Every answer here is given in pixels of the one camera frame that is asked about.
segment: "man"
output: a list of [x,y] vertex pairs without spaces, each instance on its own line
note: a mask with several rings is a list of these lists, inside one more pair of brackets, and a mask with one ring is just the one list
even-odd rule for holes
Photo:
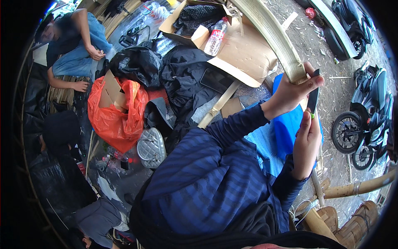
[[[304,67],[313,76],[310,63]],[[321,143],[318,119],[303,113],[293,154],[276,179],[260,170],[256,145],[244,136],[295,109],[323,83],[314,76],[293,85],[283,75],[267,102],[189,131],[135,198],[130,228],[143,247],[228,248],[229,241],[242,248],[289,231],[289,208]]]
[[41,151],[46,148],[55,156],[72,155],[79,159],[75,148],[80,139],[80,124],[72,110],[58,112],[44,119],[43,134],[39,136]]
[[66,82],[55,77],[90,77],[93,60],[101,60],[112,48],[105,38],[104,26],[86,9],[67,13],[56,21],[46,18],[36,32],[35,40],[49,43],[47,74],[50,85],[80,92],[86,91],[88,82]]
[[113,243],[112,240],[106,237],[108,231],[111,228],[115,228],[121,232],[128,233],[128,221],[127,215],[120,210],[123,210],[119,201],[114,199],[108,200],[106,198],[100,198],[90,205],[79,209],[75,213],[75,219],[77,228],[74,228],[75,235],[81,239],[81,241],[89,248],[91,245],[91,239],[97,244],[112,249],[119,249],[118,246]]

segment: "silver quilted handbag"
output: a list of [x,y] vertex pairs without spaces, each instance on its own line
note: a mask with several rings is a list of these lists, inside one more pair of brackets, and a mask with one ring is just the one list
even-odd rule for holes
[[137,154],[144,167],[156,169],[166,158],[163,137],[156,128],[145,129],[137,143]]

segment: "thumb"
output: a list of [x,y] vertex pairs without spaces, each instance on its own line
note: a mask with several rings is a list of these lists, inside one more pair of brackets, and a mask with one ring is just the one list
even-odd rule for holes
[[308,133],[310,131],[310,126],[311,126],[311,115],[308,111],[305,111],[302,114],[302,120],[297,138],[299,137],[307,138]]
[[315,76],[307,80],[306,82],[300,84],[299,86],[301,87],[301,92],[305,95],[309,94],[311,91],[317,89],[323,83],[325,82],[325,79],[322,76]]

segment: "knife blade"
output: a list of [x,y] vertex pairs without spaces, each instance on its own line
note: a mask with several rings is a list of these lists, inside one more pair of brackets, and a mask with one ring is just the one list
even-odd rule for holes
[[[320,75],[320,69],[316,69],[312,75],[312,77]],[[316,104],[318,103],[318,97],[319,97],[319,87],[317,87],[315,90],[310,92],[310,95],[308,97],[308,103],[307,103],[307,108],[310,109],[310,114],[311,114],[311,119],[313,119],[315,109],[316,109]]]

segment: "ground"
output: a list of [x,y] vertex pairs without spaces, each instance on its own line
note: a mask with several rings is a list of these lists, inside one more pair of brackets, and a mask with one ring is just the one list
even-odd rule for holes
[[[302,61],[309,61],[314,68],[320,68],[321,74],[325,78],[325,84],[320,89],[318,101],[318,113],[324,134],[324,144],[322,146],[324,163],[322,169],[317,169],[317,174],[320,181],[330,178],[330,186],[350,184],[347,157],[336,150],[330,133],[334,119],[340,113],[349,110],[350,100],[355,90],[355,82],[352,78],[329,79],[329,77],[352,77],[354,70],[359,68],[365,60],[369,60],[372,66],[377,64],[379,67],[386,68],[388,72],[388,90],[395,92],[395,81],[392,77],[391,67],[384,53],[383,45],[376,35],[375,41],[371,46],[368,46],[368,52],[362,59],[340,61],[336,65],[333,61],[335,56],[327,43],[317,36],[315,32],[316,28],[310,25],[310,19],[305,16],[304,9],[301,6],[293,0],[263,0],[263,2],[280,23],[283,23],[293,11],[298,13],[298,17],[292,22],[286,33]],[[324,2],[327,6],[330,6],[332,0],[324,0]],[[271,77],[274,78],[282,72],[282,67],[279,66],[277,72],[273,73]],[[261,86],[256,92],[259,93],[263,89],[264,87]],[[384,169],[385,165],[375,166],[371,171],[358,171],[352,168],[353,182],[365,181],[381,176]],[[326,205],[333,206],[337,210],[339,227],[341,227],[348,221],[363,201],[376,201],[379,192],[380,190],[376,190],[358,196],[329,199],[326,200]],[[313,193],[313,185],[309,180],[297,197],[294,206],[297,206],[303,199],[312,196]]]

